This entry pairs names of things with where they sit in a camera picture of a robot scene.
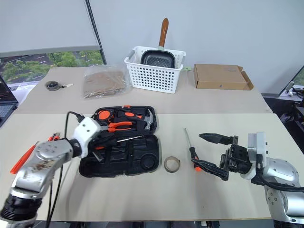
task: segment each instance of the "black pan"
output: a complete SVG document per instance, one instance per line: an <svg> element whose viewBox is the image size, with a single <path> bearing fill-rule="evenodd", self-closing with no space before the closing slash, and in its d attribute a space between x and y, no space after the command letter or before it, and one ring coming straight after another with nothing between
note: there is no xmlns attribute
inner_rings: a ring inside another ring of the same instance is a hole
<svg viewBox="0 0 304 228"><path fill-rule="evenodd" d="M174 55L169 51L164 51L166 35L169 27L169 21L165 18L161 25L161 37L158 46L158 50L148 50L142 55L141 64L174 68L175 58Z"/></svg>

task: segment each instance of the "table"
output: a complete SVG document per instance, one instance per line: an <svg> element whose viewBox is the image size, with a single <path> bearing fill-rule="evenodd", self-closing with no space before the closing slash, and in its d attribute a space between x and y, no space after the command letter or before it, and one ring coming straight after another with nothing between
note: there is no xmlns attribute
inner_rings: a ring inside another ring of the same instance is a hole
<svg viewBox="0 0 304 228"><path fill-rule="evenodd" d="M125 220L222 220L268 218L264 188L230 173L229 181L204 172L190 162L183 127L188 129L201 159L219 165L227 146L209 143L199 133L238 135L247 146L247 134L265 131L268 156L286 159L300 173L304 184L304 156L275 114L158 114L156 135L162 161L155 172L116 178L85 178L78 172L79 158L64 166L64 183L54 212L58 221ZM64 114L14 114L0 131L0 202L9 193L14 175L9 170L37 140L63 131ZM68 136L76 121L71 118ZM168 173L163 161L168 156L181 161L176 173ZM58 172L54 178L57 186ZM38 210L45 220L48 197Z"/></svg>
<svg viewBox="0 0 304 228"><path fill-rule="evenodd" d="M94 113L97 108L123 105L150 105L158 114L272 113L259 91L196 89L193 71L181 72L175 94L133 88L120 96L100 99L82 97L85 67L55 67L29 93L16 113ZM47 81L69 88L48 91Z"/></svg>

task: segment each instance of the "brown cardboard box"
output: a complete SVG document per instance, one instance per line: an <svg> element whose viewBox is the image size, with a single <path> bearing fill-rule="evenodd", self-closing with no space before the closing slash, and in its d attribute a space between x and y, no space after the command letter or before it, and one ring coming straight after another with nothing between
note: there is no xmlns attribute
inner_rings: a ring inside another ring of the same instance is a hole
<svg viewBox="0 0 304 228"><path fill-rule="evenodd" d="M198 89L253 89L252 82L241 66L194 64L193 71Z"/></svg>

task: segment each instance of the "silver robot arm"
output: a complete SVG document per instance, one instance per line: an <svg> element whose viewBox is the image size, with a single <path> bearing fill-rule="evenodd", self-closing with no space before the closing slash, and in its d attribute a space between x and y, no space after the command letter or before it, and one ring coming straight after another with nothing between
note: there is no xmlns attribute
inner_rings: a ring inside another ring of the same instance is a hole
<svg viewBox="0 0 304 228"><path fill-rule="evenodd" d="M232 171L240 173L242 178L253 184L263 185L275 228L304 228L304 188L300 188L299 173L288 161L267 157L264 132L249 134L247 148L237 144L237 136L214 133L199 136L211 143L231 144L231 147L221 156L219 167L207 161L191 159L196 165L224 181L228 180L229 171Z"/></svg>
<svg viewBox="0 0 304 228"><path fill-rule="evenodd" d="M32 227L55 171L73 157L86 157L88 143L100 130L100 125L95 120L83 117L71 140L64 138L39 144L16 175L0 212L0 226Z"/></svg>

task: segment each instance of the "pliers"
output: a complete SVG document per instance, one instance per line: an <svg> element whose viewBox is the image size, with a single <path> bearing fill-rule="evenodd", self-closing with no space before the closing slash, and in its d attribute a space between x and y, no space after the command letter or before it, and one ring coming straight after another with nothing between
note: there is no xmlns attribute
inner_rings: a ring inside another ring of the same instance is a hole
<svg viewBox="0 0 304 228"><path fill-rule="evenodd" d="M123 121L123 122L118 122L118 123L109 123L106 126L101 126L101 130L102 131L108 131L108 132L116 132L116 131L126 131L126 130L130 130L131 128L116 128L119 126L130 126L132 125L131 121Z"/></svg>

